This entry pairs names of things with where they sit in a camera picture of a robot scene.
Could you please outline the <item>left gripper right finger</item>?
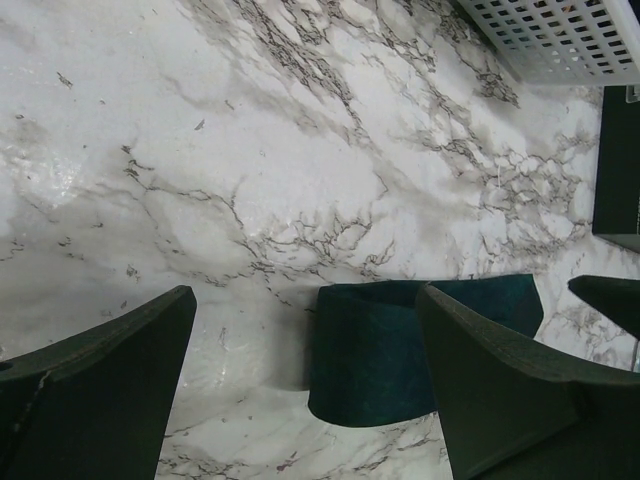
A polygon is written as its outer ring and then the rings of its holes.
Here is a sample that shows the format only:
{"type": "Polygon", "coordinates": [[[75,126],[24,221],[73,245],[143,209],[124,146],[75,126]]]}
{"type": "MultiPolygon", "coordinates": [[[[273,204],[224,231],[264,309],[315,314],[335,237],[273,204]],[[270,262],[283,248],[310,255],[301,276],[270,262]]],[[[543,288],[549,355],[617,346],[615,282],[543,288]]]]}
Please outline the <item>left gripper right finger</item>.
{"type": "Polygon", "coordinates": [[[635,479],[639,377],[501,326],[432,285],[418,294],[457,479],[635,479]]]}

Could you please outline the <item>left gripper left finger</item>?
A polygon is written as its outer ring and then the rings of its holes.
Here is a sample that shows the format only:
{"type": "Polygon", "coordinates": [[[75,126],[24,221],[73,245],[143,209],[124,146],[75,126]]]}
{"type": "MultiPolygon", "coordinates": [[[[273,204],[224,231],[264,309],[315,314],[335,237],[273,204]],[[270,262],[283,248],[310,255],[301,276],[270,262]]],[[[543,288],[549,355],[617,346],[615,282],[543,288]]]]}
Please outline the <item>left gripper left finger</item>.
{"type": "Polygon", "coordinates": [[[196,309],[178,286],[2,362],[2,478],[154,478],[196,309]]]}

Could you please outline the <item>dark green tie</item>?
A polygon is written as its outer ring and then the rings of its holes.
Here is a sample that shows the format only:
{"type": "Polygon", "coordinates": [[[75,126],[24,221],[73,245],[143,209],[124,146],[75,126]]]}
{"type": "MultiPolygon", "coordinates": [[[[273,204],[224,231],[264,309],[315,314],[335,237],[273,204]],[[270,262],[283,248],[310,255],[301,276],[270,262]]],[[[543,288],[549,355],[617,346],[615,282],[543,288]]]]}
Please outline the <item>dark green tie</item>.
{"type": "MultiPolygon", "coordinates": [[[[454,300],[529,338],[544,311],[531,274],[435,280],[454,300]]],[[[334,284],[318,291],[311,332],[308,408],[348,428],[436,411],[415,304],[421,280],[334,284]]]]}

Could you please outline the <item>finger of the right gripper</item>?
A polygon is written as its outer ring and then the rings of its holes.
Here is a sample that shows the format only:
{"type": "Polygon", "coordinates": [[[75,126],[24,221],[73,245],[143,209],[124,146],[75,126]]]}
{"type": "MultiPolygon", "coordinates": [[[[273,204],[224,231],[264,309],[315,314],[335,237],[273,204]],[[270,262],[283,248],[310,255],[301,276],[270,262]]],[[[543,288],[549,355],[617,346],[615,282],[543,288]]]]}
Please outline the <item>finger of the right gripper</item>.
{"type": "Polygon", "coordinates": [[[639,280],[582,275],[568,282],[569,290],[618,327],[639,339],[639,280]]]}

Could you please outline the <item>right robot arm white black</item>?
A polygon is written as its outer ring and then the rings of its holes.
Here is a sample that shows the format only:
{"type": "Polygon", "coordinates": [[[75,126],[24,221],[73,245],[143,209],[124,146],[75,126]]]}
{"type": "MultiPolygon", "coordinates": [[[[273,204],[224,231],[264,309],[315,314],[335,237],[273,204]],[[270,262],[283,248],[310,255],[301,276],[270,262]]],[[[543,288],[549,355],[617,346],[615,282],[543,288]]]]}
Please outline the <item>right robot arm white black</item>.
{"type": "MultiPolygon", "coordinates": [[[[627,88],[604,89],[592,233],[639,251],[639,104],[627,101],[627,88]]],[[[639,282],[582,275],[570,291],[618,327],[639,336],[639,282]]]]}

